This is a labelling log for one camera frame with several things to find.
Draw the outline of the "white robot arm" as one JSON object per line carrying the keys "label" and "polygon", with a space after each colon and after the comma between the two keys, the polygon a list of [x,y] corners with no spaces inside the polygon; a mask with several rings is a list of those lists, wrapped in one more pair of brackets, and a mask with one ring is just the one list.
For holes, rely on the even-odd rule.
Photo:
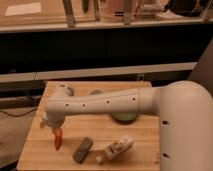
{"label": "white robot arm", "polygon": [[42,123],[52,129],[78,114],[155,114],[160,171],[213,171],[213,96],[193,81],[73,96],[60,84],[48,98]]}

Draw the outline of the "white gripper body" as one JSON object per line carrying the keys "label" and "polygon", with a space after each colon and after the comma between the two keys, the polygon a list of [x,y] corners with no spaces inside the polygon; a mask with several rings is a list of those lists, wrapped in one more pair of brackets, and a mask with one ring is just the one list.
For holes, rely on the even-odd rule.
{"label": "white gripper body", "polygon": [[64,116],[44,113],[41,117],[40,128],[43,129],[48,126],[51,128],[52,133],[55,134],[62,127],[64,121]]}

